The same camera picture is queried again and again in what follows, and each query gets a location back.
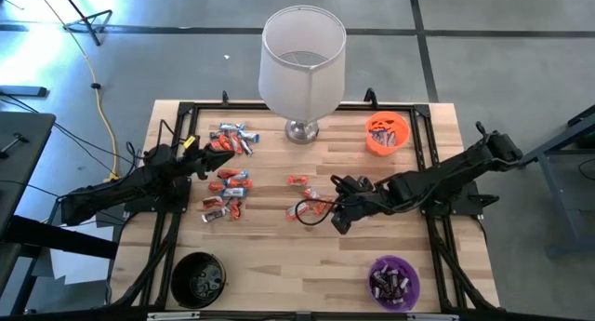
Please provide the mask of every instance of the purple bowl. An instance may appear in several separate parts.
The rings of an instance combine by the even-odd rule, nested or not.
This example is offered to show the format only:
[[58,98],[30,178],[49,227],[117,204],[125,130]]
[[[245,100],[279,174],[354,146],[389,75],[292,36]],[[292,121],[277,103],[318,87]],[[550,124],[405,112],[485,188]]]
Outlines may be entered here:
[[[385,265],[389,265],[391,269],[399,270],[400,274],[403,274],[405,277],[409,278],[408,289],[407,293],[403,295],[403,302],[392,304],[388,303],[387,301],[379,300],[374,297],[374,289],[372,286],[372,274],[374,271],[380,271]],[[394,313],[402,313],[410,311],[417,303],[419,299],[419,278],[417,277],[416,270],[409,265],[409,263],[403,259],[400,259],[396,256],[382,256],[377,259],[374,264],[372,264],[372,268],[370,269],[370,273],[368,274],[368,291],[370,292],[370,296],[380,307],[384,308],[389,312]]]

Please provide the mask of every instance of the yellow cable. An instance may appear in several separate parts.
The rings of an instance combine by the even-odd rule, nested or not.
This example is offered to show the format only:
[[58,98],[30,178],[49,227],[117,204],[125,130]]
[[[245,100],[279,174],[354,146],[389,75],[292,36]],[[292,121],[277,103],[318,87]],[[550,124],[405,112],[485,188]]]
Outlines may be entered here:
[[[76,37],[74,37],[73,31],[71,31],[70,28],[66,25],[66,23],[64,23],[64,21],[62,20],[60,15],[58,15],[56,10],[54,10],[54,7],[52,7],[49,4],[49,2],[47,2],[47,0],[44,0],[44,2],[49,7],[49,9],[51,9],[51,11],[54,13],[56,18],[58,18],[58,20],[60,21],[62,26],[68,31],[68,33],[71,35],[71,37],[73,38],[73,40],[76,43],[76,45],[78,46],[78,48],[81,50],[81,53],[83,54],[83,58],[85,59],[85,62],[86,62],[86,66],[89,68],[89,71],[91,72],[91,77],[93,78],[93,83],[97,83],[97,79],[95,78],[95,71],[93,71],[93,66],[91,65],[91,60],[87,56],[85,50],[83,49],[81,44],[78,42]],[[110,123],[108,122],[107,117],[105,117],[105,114],[103,113],[103,107],[101,107],[101,96],[99,94],[99,89],[93,88],[93,90],[95,91],[95,98],[97,101],[97,109],[99,111],[99,115],[101,116],[101,119],[103,120],[103,123],[105,124],[105,127],[108,129],[108,132],[110,133],[110,137],[112,138],[113,166],[112,166],[112,173],[110,173],[110,177],[107,179],[108,181],[110,181],[110,180],[120,178],[118,176],[118,159],[117,159],[118,149],[115,144],[115,136],[113,135],[112,127],[110,126]]]

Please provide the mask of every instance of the black bowl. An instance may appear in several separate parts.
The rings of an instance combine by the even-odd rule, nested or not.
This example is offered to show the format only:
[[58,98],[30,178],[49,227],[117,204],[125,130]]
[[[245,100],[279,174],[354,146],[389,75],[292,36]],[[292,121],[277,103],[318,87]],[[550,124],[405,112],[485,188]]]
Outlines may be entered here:
[[171,293],[180,306],[205,308],[215,301],[225,287],[225,268],[217,257],[194,252],[174,269]]

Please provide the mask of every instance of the white paper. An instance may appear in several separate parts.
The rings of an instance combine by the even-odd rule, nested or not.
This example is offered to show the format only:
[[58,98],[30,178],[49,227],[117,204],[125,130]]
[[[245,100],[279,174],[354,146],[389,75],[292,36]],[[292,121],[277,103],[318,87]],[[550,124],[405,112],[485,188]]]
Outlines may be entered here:
[[[87,222],[92,222],[95,221],[95,216],[93,216],[91,219],[82,222],[83,223],[87,223]],[[68,227],[66,225],[61,225],[60,226],[63,229],[68,229],[70,231],[73,232],[83,232],[84,230],[95,230],[97,229],[97,224],[96,223],[90,223],[90,224],[85,224],[85,225],[78,225],[78,226],[73,226],[73,227]],[[66,275],[67,269],[68,269],[68,258],[67,257],[62,257],[62,254],[64,254],[65,252],[62,250],[58,250],[58,249],[50,249],[49,250],[49,255],[50,258],[52,260],[52,271],[54,273],[54,279],[58,279],[58,278],[62,278],[64,275]]]
[[[63,228],[108,241],[111,241],[113,237],[113,227],[98,228],[96,224],[87,224]],[[56,249],[51,249],[50,255],[54,278],[58,279],[65,275],[64,283],[66,285],[107,279],[110,266],[110,260],[108,259]]]

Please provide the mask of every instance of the orange bowl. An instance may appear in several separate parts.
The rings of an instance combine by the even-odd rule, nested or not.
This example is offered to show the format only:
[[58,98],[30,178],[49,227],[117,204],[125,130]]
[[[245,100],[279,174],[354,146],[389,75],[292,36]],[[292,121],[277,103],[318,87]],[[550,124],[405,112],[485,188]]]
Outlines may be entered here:
[[[394,145],[383,145],[373,138],[373,132],[382,130],[387,131],[387,137],[394,133]],[[395,112],[378,112],[365,123],[365,146],[372,154],[387,156],[401,148],[409,140],[410,133],[411,129],[404,117]]]

